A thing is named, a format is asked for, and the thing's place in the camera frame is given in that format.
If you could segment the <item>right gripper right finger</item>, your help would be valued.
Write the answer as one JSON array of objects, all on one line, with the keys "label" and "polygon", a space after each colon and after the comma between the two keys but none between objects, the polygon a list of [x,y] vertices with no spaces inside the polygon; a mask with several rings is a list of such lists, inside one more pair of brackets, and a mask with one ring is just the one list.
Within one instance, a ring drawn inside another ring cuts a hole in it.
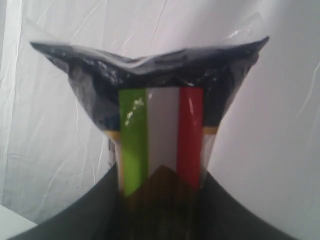
[{"label": "right gripper right finger", "polygon": [[201,240],[293,240],[236,201],[207,171],[199,193]]}]

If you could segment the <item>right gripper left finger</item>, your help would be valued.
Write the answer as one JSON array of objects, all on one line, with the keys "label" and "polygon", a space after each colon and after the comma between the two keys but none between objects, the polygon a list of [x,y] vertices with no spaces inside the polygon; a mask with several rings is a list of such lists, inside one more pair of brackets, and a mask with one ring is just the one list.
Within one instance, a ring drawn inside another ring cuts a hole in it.
[{"label": "right gripper left finger", "polygon": [[16,236],[17,240],[122,240],[124,212],[118,192],[117,168],[72,205]]}]

